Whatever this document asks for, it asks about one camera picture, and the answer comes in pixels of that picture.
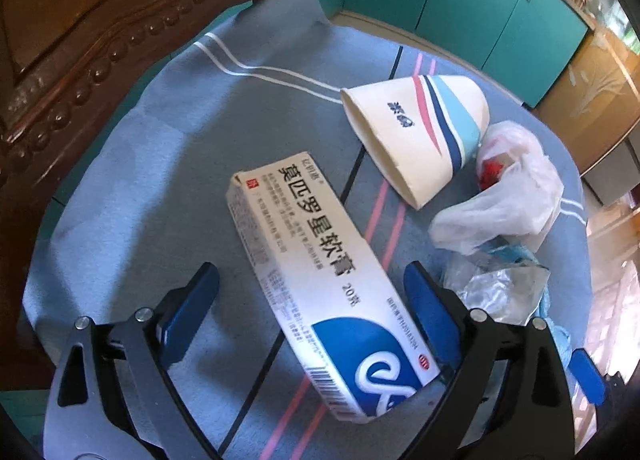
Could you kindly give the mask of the clear plastic wrapper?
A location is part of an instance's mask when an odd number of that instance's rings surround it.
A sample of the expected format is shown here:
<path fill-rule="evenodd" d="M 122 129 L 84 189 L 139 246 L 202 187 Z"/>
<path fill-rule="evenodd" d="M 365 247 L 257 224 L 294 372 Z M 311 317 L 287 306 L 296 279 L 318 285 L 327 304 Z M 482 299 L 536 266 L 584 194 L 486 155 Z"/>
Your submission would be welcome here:
<path fill-rule="evenodd" d="M 467 309 L 481 309 L 497 323 L 524 326 L 538 310 L 549 277 L 548 267 L 526 247 L 505 245 L 451 254 L 442 284 Z"/>

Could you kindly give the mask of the white blue ointment box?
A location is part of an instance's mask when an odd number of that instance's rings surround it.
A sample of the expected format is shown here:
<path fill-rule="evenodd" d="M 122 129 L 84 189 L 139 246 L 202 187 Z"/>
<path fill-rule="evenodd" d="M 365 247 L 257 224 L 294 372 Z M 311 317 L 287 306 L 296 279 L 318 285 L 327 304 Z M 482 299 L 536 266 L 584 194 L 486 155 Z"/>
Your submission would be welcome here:
<path fill-rule="evenodd" d="M 235 173 L 227 202 L 285 338 L 337 420 L 370 422 L 438 377 L 398 291 L 306 151 Z"/>

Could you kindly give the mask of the white plastic bag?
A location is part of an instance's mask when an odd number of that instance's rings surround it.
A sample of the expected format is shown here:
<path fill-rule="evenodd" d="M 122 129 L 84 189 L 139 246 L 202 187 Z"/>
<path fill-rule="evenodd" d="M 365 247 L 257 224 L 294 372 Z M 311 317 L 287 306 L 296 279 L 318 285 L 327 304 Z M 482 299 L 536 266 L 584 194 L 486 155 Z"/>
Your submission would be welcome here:
<path fill-rule="evenodd" d="M 539 139 L 514 121 L 491 124 L 475 169 L 480 193 L 435 215 L 428 229 L 435 247 L 470 255 L 503 237 L 538 251 L 560 214 L 564 193 Z"/>

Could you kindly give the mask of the striped paper cup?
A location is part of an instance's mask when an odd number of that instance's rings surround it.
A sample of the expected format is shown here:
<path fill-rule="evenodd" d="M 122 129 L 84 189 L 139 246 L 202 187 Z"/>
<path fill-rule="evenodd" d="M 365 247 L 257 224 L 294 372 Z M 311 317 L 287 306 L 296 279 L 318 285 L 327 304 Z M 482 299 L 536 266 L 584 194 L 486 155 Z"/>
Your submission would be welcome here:
<path fill-rule="evenodd" d="M 378 170 L 416 210 L 475 157 L 490 119 L 483 91 L 465 76 L 416 75 L 340 95 Z"/>

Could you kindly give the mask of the teal lower kitchen cabinets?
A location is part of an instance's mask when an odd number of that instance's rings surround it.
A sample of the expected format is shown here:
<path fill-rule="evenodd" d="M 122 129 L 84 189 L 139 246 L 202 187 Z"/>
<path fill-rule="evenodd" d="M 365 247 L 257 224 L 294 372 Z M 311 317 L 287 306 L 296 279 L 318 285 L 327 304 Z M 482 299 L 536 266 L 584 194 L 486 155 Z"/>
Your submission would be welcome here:
<path fill-rule="evenodd" d="M 594 24 L 570 0 L 320 0 L 411 32 L 536 106 Z"/>

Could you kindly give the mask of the blue striped towel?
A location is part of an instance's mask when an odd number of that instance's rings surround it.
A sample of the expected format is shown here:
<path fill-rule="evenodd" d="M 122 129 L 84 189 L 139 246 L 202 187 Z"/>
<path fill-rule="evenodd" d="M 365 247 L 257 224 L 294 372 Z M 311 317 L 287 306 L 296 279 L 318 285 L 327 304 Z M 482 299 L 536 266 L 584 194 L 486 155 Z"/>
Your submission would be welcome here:
<path fill-rule="evenodd" d="M 530 251 L 550 271 L 547 291 L 524 326 L 467 309 L 442 284 L 457 252 L 428 235 L 437 213 L 480 193 L 480 147 L 416 210 L 346 117 L 341 90 L 416 75 L 475 81 L 488 128 L 521 124 L 559 172 L 560 214 Z M 337 420 L 311 384 L 228 207 L 235 173 L 303 151 L 422 335 L 404 288 L 413 261 L 444 289 L 461 330 L 456 370 L 436 362 L 434 381 L 367 423 Z M 218 295 L 183 360 L 165 369 L 158 306 L 204 262 L 218 269 Z M 192 43 L 122 117 L 36 246 L 25 305 L 56 367 L 48 459 L 569 459 L 566 366 L 591 305 L 582 184 L 561 141 L 484 76 L 333 26 L 318 0 L 262 0 Z"/>

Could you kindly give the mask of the wooden glass sliding door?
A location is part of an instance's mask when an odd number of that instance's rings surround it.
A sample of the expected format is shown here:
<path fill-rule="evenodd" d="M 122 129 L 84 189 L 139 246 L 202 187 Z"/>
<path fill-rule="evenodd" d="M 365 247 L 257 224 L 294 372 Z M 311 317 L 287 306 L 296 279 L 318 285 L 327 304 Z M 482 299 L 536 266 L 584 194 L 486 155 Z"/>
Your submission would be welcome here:
<path fill-rule="evenodd" d="M 620 0 L 574 2 L 593 24 L 535 113 L 586 173 L 639 122 L 639 36 Z"/>

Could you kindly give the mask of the carved wooden chair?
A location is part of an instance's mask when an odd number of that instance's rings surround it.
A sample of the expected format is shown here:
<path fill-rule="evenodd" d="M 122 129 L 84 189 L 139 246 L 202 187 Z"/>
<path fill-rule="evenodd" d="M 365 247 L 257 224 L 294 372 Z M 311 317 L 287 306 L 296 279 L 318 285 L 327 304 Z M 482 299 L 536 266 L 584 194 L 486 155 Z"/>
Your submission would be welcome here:
<path fill-rule="evenodd" d="M 58 184 L 134 83 L 250 0 L 1 0 L 1 386 L 44 390 L 54 367 L 21 316 Z"/>

